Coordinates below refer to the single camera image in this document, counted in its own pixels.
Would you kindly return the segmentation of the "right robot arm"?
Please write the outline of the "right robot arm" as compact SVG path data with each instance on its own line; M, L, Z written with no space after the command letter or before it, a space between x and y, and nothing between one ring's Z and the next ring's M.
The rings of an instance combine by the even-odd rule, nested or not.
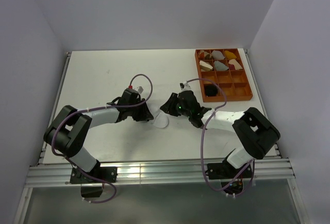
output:
M170 116L185 116L198 129L219 129L237 135L241 145L229 153L217 170L235 177L253 159L263 159L281 135L255 107L246 111L219 111L203 107L191 90L172 93L160 109Z

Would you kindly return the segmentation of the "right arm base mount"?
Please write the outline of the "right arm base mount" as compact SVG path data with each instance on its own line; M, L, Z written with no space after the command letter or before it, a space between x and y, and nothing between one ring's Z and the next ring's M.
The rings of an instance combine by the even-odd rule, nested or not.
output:
M229 163L208 163L206 176L209 180L233 179L243 167L236 169Z

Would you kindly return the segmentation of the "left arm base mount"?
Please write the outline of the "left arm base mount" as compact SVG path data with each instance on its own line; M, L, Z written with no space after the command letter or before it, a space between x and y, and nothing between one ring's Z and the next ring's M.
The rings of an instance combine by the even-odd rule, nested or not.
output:
M73 168L70 177L71 184L115 183L117 167L99 167L91 172L82 173L82 170Z

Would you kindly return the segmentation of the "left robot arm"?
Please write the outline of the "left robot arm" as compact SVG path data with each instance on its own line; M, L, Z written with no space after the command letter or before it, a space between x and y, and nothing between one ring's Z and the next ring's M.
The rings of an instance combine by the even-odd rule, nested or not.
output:
M88 182L103 182L105 177L100 162L84 147L88 131L96 126L119 123L128 117L136 122L154 121L156 113L138 91L127 88L104 107L78 110L71 105L64 106L45 131L43 140L80 170Z

